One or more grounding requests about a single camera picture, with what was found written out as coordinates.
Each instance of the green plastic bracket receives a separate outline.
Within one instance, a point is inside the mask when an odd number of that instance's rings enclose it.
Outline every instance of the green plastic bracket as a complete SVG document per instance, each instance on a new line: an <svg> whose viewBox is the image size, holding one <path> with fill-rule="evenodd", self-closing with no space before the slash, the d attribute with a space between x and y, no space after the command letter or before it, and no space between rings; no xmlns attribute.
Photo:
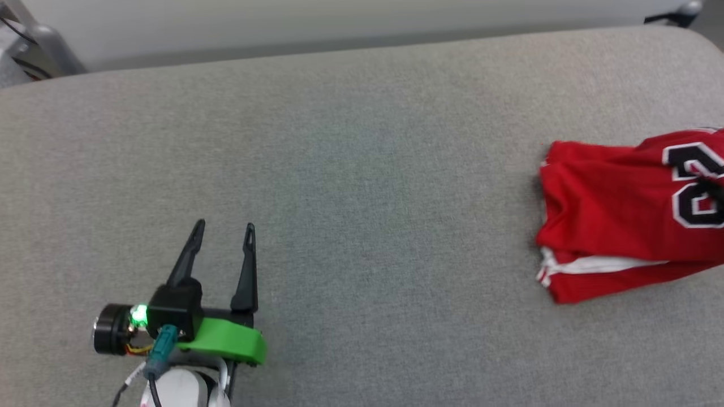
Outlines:
<svg viewBox="0 0 724 407"><path fill-rule="evenodd" d="M260 365L266 360L266 341L261 332L226 319L204 318L196 339L179 342L176 347L211 353L245 364Z"/></svg>

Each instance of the red jersey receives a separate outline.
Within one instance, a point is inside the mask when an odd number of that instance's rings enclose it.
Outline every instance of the red jersey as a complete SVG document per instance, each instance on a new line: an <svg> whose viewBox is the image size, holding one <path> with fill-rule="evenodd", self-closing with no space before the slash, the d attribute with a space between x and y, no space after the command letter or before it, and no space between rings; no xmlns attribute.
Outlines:
<svg viewBox="0 0 724 407"><path fill-rule="evenodd" d="M540 170L539 280L556 301L577 302L724 263L724 210L696 181L724 178L722 157L724 131L713 129L637 147L553 143Z"/></svg>

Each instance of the teal connector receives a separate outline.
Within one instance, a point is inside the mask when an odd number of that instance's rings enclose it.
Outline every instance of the teal connector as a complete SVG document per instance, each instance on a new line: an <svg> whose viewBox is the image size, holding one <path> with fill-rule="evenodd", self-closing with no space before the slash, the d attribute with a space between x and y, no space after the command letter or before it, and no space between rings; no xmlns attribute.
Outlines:
<svg viewBox="0 0 724 407"><path fill-rule="evenodd" d="M146 379L158 379L169 368L169 355L174 350L179 339L178 328L173 325L164 325L153 343L151 352L146 359L146 367L143 368L143 376Z"/></svg>

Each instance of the green led light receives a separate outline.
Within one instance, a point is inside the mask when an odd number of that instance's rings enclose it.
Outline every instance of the green led light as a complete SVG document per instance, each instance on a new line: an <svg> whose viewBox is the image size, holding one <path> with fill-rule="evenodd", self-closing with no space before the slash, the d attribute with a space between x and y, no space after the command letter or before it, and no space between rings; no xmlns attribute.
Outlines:
<svg viewBox="0 0 724 407"><path fill-rule="evenodd" d="M145 304L138 304L131 308L131 324L134 324L136 327L145 327L148 325L146 309L148 309L148 306Z"/></svg>

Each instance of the jersey number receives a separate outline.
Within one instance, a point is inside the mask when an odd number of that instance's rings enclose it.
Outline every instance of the jersey number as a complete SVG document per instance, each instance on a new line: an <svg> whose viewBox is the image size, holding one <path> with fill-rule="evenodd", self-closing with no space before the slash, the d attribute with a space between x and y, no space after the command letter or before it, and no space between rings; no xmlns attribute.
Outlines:
<svg viewBox="0 0 724 407"><path fill-rule="evenodd" d="M724 159L704 143L689 143L664 148L664 164L673 167L674 181L724 177ZM672 197L673 215L677 222L688 228L724 227L724 211L718 211L712 202L708 209L700 204L708 197L697 182L681 188Z"/></svg>

